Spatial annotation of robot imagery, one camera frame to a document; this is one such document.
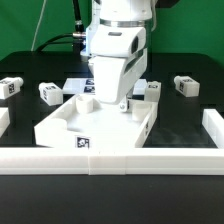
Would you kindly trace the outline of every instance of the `white wall segment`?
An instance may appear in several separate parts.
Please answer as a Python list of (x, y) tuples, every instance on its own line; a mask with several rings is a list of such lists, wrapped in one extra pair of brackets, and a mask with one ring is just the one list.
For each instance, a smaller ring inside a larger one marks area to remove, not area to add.
[(102, 153), (96, 149), (1, 148), (0, 174), (224, 175), (224, 151), (151, 148)]

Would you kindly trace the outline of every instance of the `white block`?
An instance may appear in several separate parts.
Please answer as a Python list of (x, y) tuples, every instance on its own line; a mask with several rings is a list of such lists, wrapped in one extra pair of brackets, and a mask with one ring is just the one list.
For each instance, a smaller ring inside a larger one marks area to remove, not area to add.
[(18, 93), (22, 85), (23, 79), (20, 77), (8, 77), (2, 79), (0, 81), (0, 99), (7, 99), (8, 97)]
[(10, 124), (8, 108), (0, 108), (0, 137)]
[(218, 148), (224, 149), (224, 119), (215, 109), (205, 109), (202, 125)]
[(145, 89), (144, 100), (148, 102), (159, 102), (161, 93), (161, 83), (160, 82), (148, 82)]
[(39, 85), (40, 97), (49, 105), (54, 106), (63, 103), (63, 92), (54, 83), (41, 83)]
[(200, 84), (189, 76), (176, 76), (174, 78), (176, 90), (186, 97), (195, 97), (199, 95)]

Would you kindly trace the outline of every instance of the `white box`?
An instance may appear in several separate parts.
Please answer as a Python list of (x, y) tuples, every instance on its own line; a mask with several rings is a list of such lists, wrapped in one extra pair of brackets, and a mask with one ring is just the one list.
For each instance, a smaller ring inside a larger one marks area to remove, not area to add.
[(161, 93), (161, 83), (160, 82), (148, 82), (145, 89), (145, 101), (149, 102), (159, 102)]
[[(34, 127), (37, 145), (49, 147), (97, 148), (113, 150), (117, 147), (142, 147), (157, 116), (157, 103), (129, 101), (129, 110), (122, 113), (119, 106), (101, 104), (95, 96), (93, 111), (79, 114), (77, 95)], [(136, 103), (149, 105), (143, 121), (132, 120)]]
[(7, 99), (18, 93), (23, 85), (22, 78), (5, 78), (0, 81), (0, 99)]
[(39, 85), (40, 97), (49, 105), (59, 105), (63, 103), (63, 92), (53, 82), (41, 83)]
[(0, 137), (3, 135), (9, 124), (9, 110), (8, 108), (2, 107), (0, 108)]
[(176, 76), (174, 78), (176, 90), (186, 97), (195, 97), (199, 95), (200, 84), (189, 76)]

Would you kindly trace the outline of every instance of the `white container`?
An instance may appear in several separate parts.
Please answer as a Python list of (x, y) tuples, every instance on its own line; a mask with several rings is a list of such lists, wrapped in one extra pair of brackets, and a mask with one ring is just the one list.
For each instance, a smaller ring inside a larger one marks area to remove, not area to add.
[(189, 76), (176, 76), (174, 78), (176, 90), (186, 97), (199, 95), (200, 84)]
[[(132, 111), (138, 100), (130, 100), (128, 111), (122, 113), (118, 106), (101, 104), (93, 95), (88, 95), (93, 100), (93, 110), (78, 113), (77, 97), (35, 126), (37, 145), (101, 150), (142, 147), (157, 117), (157, 103), (140, 101), (148, 111), (141, 121), (133, 121)], [(58, 119), (67, 122), (67, 129), (65, 125), (53, 125)]]

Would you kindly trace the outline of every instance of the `white platform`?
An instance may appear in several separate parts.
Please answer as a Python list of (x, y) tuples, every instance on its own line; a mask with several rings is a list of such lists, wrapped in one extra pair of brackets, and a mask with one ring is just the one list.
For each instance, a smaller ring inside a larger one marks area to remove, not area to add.
[[(79, 149), (84, 141), (87, 148), (138, 148), (143, 146), (157, 117), (158, 103), (130, 100), (129, 110), (122, 113), (118, 106), (100, 104), (93, 95), (88, 96), (93, 99), (93, 111), (79, 114), (77, 97), (73, 96), (34, 127), (37, 145)], [(148, 108), (142, 121), (132, 119), (136, 104)]]

